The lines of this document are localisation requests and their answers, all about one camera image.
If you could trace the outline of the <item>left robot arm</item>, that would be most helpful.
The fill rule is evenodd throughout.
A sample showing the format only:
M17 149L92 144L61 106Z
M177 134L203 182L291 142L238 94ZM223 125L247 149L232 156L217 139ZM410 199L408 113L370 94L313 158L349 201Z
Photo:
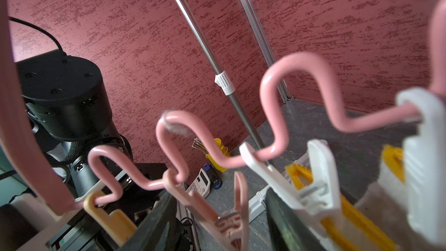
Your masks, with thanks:
M2 28L1 148L32 194L1 206L3 251L48 251L50 239L104 189L88 152L100 145L128 164L99 67L61 48L15 62Z

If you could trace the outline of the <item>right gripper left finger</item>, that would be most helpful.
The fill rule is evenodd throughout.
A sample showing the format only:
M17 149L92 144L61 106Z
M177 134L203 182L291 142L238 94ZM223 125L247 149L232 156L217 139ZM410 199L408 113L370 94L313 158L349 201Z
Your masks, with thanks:
M159 203L138 226L136 232L120 251L173 251L175 250L175 219L177 200L164 192Z

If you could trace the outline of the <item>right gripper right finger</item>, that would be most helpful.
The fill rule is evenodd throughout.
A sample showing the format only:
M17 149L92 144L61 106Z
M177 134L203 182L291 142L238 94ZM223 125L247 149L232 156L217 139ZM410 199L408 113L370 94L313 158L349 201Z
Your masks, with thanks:
M266 194L269 234L274 251L323 251L319 239L273 191Z

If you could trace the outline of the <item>yellow clothespin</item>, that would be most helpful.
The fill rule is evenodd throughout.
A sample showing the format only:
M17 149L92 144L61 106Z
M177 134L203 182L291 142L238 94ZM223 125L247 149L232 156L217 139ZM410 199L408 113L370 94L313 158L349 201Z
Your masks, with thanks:
M94 205L94 200L105 194L102 191L90 193L83 202L84 210L105 230L119 246L123 246L136 232L137 226L120 209L107 213Z

